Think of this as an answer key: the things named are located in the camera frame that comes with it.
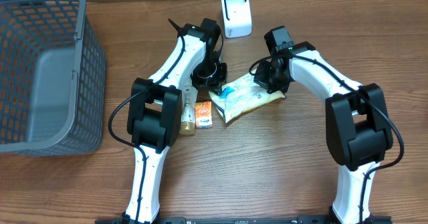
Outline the white gold cosmetic tube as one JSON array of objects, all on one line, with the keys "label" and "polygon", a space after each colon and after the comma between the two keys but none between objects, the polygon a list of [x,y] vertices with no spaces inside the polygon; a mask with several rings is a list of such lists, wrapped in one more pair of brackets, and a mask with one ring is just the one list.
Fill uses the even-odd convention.
[{"label": "white gold cosmetic tube", "polygon": [[195,103],[197,100],[197,94],[198,90],[194,87],[192,79],[188,78],[183,89],[185,101],[181,116],[180,134],[193,135],[195,133]]}]

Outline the yellow white snack bag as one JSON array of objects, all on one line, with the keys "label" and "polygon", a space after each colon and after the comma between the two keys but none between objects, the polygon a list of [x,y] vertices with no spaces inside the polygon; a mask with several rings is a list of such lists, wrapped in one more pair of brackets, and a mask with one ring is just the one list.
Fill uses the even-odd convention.
[{"label": "yellow white snack bag", "polygon": [[254,82],[254,76],[250,74],[223,85],[221,89],[219,94],[210,91],[209,96],[225,123],[274,100],[285,98],[281,91],[268,94],[266,89]]}]

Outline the small orange white packet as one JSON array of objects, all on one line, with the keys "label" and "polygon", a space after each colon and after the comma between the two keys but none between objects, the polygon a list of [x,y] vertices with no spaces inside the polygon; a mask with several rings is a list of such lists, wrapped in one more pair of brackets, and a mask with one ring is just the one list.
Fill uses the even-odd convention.
[{"label": "small orange white packet", "polygon": [[197,128],[213,126],[211,102],[197,102],[195,104],[195,118]]}]

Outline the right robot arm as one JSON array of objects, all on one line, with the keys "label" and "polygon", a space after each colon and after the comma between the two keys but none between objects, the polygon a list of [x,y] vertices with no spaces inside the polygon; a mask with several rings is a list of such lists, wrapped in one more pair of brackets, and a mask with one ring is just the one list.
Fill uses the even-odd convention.
[{"label": "right robot arm", "polygon": [[372,181],[393,146],[382,89],[342,75],[307,41],[294,43],[284,26],[264,36],[269,56],[249,69],[269,94],[287,92],[292,82],[309,89],[325,107],[326,143],[338,164],[336,197],[327,223],[391,223],[368,209]]}]

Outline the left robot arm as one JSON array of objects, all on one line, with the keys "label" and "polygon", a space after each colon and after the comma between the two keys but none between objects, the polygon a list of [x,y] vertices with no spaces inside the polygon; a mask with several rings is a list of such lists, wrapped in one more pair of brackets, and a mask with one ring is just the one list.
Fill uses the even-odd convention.
[{"label": "left robot arm", "polygon": [[221,27],[205,18],[200,25],[176,26],[177,44],[149,79],[137,78],[129,100],[127,132],[134,145],[132,194],[125,217],[130,223],[155,223],[159,190],[169,149],[179,137],[185,108],[185,86],[219,93],[227,66],[215,48]]}]

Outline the white barcode scanner stand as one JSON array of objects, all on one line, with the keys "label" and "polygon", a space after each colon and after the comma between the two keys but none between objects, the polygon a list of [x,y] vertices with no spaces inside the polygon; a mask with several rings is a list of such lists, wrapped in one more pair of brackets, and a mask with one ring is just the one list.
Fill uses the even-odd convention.
[{"label": "white barcode scanner stand", "polygon": [[252,32],[252,18],[249,0],[221,0],[225,36],[236,38]]}]

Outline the grey plastic shopping basket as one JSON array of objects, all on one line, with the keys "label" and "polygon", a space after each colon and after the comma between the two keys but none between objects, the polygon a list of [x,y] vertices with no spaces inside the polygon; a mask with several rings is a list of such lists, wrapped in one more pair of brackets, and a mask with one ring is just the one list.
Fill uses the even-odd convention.
[{"label": "grey plastic shopping basket", "polygon": [[1,151],[97,150],[106,68],[86,0],[1,0]]}]

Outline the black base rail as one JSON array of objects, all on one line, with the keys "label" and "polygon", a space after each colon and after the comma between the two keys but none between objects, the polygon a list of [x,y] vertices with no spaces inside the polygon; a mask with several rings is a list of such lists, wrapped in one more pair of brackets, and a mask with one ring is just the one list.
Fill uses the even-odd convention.
[{"label": "black base rail", "polygon": [[[95,220],[95,224],[119,224],[134,223],[125,217],[112,220]],[[276,219],[186,219],[184,217],[157,217],[154,223],[157,224],[327,224],[333,223],[327,215],[303,215],[299,217]],[[392,224],[391,217],[373,217],[372,221],[365,223]]]}]

